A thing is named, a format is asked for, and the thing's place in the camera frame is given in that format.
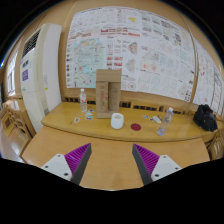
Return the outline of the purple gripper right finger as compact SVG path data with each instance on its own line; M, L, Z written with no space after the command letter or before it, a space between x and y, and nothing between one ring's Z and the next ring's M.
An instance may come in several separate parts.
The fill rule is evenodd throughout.
M168 155L159 156L137 144L133 145L132 154L144 185L181 170Z

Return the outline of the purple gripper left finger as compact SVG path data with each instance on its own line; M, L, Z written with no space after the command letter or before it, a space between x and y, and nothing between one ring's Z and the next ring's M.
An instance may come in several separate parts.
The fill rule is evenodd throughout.
M79 185L91 153L91 144L88 143L66 155L56 154L42 169Z

